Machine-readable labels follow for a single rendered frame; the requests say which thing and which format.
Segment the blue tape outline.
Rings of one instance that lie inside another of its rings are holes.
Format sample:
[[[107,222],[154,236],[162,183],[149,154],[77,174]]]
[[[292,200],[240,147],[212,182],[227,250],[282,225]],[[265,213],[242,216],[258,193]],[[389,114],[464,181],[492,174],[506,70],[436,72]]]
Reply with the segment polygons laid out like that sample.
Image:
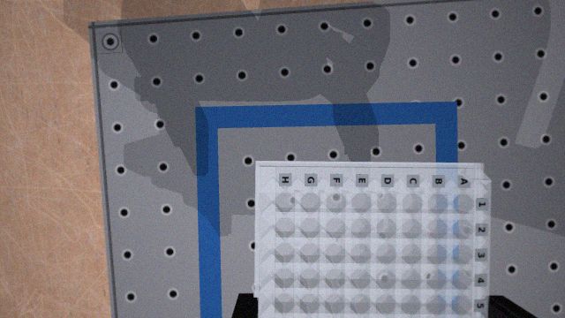
[[[195,107],[200,318],[222,318],[217,128],[435,124],[436,162],[458,163],[457,102]]]

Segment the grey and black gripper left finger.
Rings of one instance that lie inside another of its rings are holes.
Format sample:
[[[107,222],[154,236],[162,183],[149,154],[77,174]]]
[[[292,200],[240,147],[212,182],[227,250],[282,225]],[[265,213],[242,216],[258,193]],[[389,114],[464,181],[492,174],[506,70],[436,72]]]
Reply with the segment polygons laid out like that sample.
[[[253,293],[239,293],[231,318],[258,318],[258,300]]]

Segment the white well plate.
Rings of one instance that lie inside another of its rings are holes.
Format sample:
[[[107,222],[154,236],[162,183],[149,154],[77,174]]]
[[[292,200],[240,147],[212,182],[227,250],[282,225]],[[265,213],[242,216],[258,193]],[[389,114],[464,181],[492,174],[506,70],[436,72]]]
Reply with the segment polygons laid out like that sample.
[[[488,318],[491,181],[483,163],[255,161],[258,318]]]

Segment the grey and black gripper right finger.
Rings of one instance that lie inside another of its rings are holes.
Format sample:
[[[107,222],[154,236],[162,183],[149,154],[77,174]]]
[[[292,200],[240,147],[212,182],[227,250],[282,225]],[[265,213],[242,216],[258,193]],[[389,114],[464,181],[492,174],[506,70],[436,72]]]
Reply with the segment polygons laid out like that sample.
[[[538,318],[500,295],[489,295],[488,318]]]

